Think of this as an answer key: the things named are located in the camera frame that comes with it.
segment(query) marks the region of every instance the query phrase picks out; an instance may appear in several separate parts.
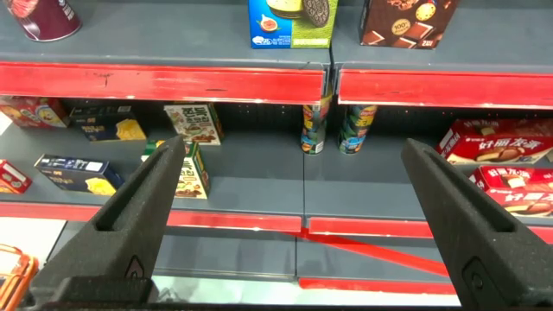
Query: store shelf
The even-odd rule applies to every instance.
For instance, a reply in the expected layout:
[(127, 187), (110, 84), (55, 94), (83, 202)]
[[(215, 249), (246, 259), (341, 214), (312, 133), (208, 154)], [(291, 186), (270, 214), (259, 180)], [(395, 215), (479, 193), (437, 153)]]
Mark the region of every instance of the store shelf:
[(342, 104), (553, 108), (552, 2), (463, 0), (434, 51), (360, 46), (363, 2), (336, 17)]
[[(171, 135), (156, 131), (149, 137)], [(303, 214), (303, 153), (296, 142), (297, 136), (288, 134), (229, 132), (222, 146), (202, 146), (212, 183), (209, 200), (175, 199), (169, 223), (298, 232)], [(128, 179), (140, 165), (145, 142), (90, 143), (76, 129), (12, 125), (0, 136), (0, 145), (0, 158), (33, 180), (23, 195), (0, 194), (0, 216), (85, 221), (107, 198), (60, 190), (33, 167), (35, 161), (43, 153), (108, 160)]]
[(28, 40), (0, 10), (0, 94), (309, 104), (327, 49), (250, 48), (246, 0), (79, 0), (83, 27)]
[[(67, 222), (50, 258), (84, 223)], [(155, 275), (290, 279), (296, 272), (294, 238), (275, 232), (168, 228)]]
[[(445, 270), (432, 240), (320, 239), (315, 243), (298, 239), (297, 275), (304, 288), (454, 294), (448, 277), (428, 272), (429, 266)], [(392, 256), (379, 257), (383, 249), (391, 251)]]
[[(309, 232), (431, 238), (400, 157), (406, 137), (371, 134), (356, 155), (341, 154), (332, 138), (319, 155), (305, 156)], [(438, 142), (427, 137), (418, 139), (430, 145)], [(537, 165), (553, 167), (546, 159)], [(469, 175), (476, 166), (457, 168)], [(553, 218), (518, 219), (529, 226), (553, 226)], [(551, 229), (536, 232), (553, 243)]]

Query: red shelf edge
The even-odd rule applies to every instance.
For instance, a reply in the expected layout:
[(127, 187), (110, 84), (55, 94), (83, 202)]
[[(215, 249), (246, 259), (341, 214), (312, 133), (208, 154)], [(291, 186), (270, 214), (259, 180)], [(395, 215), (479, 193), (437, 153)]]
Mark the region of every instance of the red shelf edge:
[(324, 71), (0, 61), (0, 94), (317, 104)]
[(451, 283), (346, 280), (314, 277), (300, 277), (299, 283), (302, 289), (341, 289), (381, 291), (398, 294), (455, 295), (455, 288)]
[(553, 109), (553, 74), (341, 69), (339, 103)]
[[(100, 206), (0, 202), (0, 217), (88, 221)], [(302, 217), (171, 210), (167, 225), (271, 232), (300, 232)]]
[[(553, 227), (530, 225), (545, 243), (553, 244)], [(394, 238), (433, 238), (426, 221), (388, 219), (309, 218), (309, 234), (358, 235)]]

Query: chocolate wafer box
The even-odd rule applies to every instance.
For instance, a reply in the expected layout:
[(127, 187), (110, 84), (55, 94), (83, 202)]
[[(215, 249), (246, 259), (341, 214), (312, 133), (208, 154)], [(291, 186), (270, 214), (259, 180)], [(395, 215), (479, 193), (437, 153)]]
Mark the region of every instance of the chocolate wafer box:
[(481, 166), (469, 179), (514, 215), (546, 217), (553, 211), (553, 169)]
[(252, 48), (328, 48), (338, 0), (249, 0)]
[(553, 149), (553, 118), (460, 119), (436, 149), (452, 164), (535, 163)]
[(361, 45), (434, 49), (460, 0), (366, 0)]

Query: red snack box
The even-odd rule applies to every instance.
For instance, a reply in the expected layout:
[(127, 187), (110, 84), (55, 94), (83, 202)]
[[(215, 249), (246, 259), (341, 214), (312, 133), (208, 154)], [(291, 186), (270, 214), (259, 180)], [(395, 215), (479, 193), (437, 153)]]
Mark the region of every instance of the red snack box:
[(468, 179), (514, 215), (553, 211), (553, 169), (481, 166)]
[(57, 98), (0, 96), (0, 111), (23, 127), (66, 128), (69, 124)]
[(31, 180), (6, 160), (0, 160), (0, 193), (23, 194)]
[(452, 164), (534, 163), (553, 149), (553, 118), (457, 120), (436, 149)]

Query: chocolate box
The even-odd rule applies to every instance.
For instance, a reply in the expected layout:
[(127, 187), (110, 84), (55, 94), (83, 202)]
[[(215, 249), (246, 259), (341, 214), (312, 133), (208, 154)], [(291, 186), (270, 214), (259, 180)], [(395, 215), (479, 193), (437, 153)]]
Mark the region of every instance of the chocolate box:
[(213, 104), (166, 105), (164, 109), (186, 142), (221, 145), (223, 128)]
[(434, 49), (460, 0), (366, 0), (361, 45)]
[(534, 163), (553, 149), (553, 118), (457, 120), (436, 149), (452, 164)]
[(146, 139), (132, 107), (128, 105), (73, 108), (69, 117), (93, 142)]
[(481, 166), (469, 179), (514, 215), (546, 217), (553, 211), (553, 169)]
[(69, 124), (57, 98), (0, 96), (0, 111), (22, 127), (66, 128)]
[(124, 183), (108, 161), (42, 155), (35, 168), (62, 190), (113, 195)]
[(8, 161), (0, 160), (0, 194), (23, 194), (32, 181)]
[(252, 48), (329, 48), (338, 0), (249, 0)]
[[(154, 153), (163, 141), (148, 142), (146, 150), (142, 155), (142, 161)], [(207, 174), (204, 162), (201, 160), (200, 146), (198, 143), (187, 143), (186, 155), (182, 163), (179, 183), (176, 186), (176, 198), (207, 199), (209, 193), (209, 175)]]

